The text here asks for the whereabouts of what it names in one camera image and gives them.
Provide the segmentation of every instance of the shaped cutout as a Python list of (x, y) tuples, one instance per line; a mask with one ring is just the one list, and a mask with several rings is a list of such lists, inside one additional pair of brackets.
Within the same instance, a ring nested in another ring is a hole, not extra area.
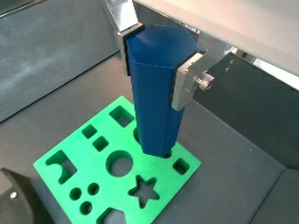
[(134, 178), (136, 187), (128, 191), (128, 194), (137, 197), (140, 208), (145, 208), (148, 200), (158, 200), (160, 196), (154, 191), (156, 178), (146, 181), (140, 176)]
[(189, 165), (178, 158), (172, 165), (172, 168), (182, 175), (189, 170)]
[(81, 134), (84, 135), (84, 137), (86, 139), (92, 138), (97, 133), (97, 130), (94, 129), (94, 127), (92, 125), (89, 125), (82, 131)]
[(137, 136), (137, 129), (136, 128), (133, 130), (133, 137), (134, 137), (134, 140), (137, 141), (137, 143), (140, 144), (140, 142), (138, 142), (138, 136)]
[(106, 157), (106, 171), (113, 177), (124, 177), (132, 169), (133, 160), (130, 155), (122, 151), (113, 151)]
[(102, 151), (108, 147), (108, 140), (100, 136), (96, 141), (92, 143), (97, 151)]
[(69, 197), (72, 200), (77, 200), (80, 198), (81, 195), (81, 190), (74, 187), (70, 191), (69, 191)]
[(97, 224), (126, 224), (126, 218), (124, 212), (108, 208), (105, 212), (97, 217)]
[(58, 183), (64, 184), (66, 180), (73, 176), (77, 172), (77, 168), (66, 157), (65, 153), (58, 150), (45, 161), (46, 165), (57, 164), (61, 166), (61, 174), (58, 177)]
[(98, 184), (92, 183), (88, 185), (88, 194), (89, 195), (96, 195), (98, 193)]
[(117, 106), (110, 112), (109, 115), (113, 117), (118, 125), (124, 128), (134, 118), (132, 115), (124, 110), (121, 106)]
[(88, 201), (82, 202), (78, 207), (78, 211), (81, 214), (88, 215), (92, 211), (92, 205)]

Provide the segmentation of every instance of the gray wall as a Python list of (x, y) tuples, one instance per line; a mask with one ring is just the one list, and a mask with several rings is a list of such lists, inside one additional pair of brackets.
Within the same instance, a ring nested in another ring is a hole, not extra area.
[(48, 0), (0, 18), (0, 122), (117, 51), (97, 0)]

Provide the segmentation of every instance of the star-shaped hole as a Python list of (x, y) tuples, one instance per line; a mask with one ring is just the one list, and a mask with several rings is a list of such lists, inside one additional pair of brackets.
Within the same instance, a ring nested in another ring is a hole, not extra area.
[(137, 197), (138, 206), (145, 208), (148, 200), (158, 200), (160, 196), (154, 191), (156, 178), (150, 178), (146, 181), (140, 176), (134, 178), (136, 187), (128, 191), (128, 194)]

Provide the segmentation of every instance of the blue cylinder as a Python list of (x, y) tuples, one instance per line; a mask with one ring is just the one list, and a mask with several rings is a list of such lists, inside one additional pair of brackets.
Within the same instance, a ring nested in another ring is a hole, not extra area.
[(150, 25), (126, 41), (138, 142), (145, 154), (164, 157), (174, 145), (182, 109), (172, 109), (177, 66), (197, 52), (181, 27)]

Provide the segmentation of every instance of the square hole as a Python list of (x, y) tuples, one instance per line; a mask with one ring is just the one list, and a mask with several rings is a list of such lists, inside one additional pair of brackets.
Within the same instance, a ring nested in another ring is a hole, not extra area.
[(178, 158), (173, 163), (172, 168), (182, 175), (189, 170), (189, 165), (181, 158)]
[(124, 128), (134, 118), (132, 115), (124, 110), (121, 106), (117, 106), (110, 112), (109, 115), (113, 117), (118, 125)]
[(92, 125), (89, 125), (82, 131), (81, 134), (84, 135), (85, 138), (92, 138), (94, 134), (97, 133), (97, 130)]
[(100, 136), (97, 140), (92, 143), (97, 151), (102, 151), (108, 147), (108, 140)]

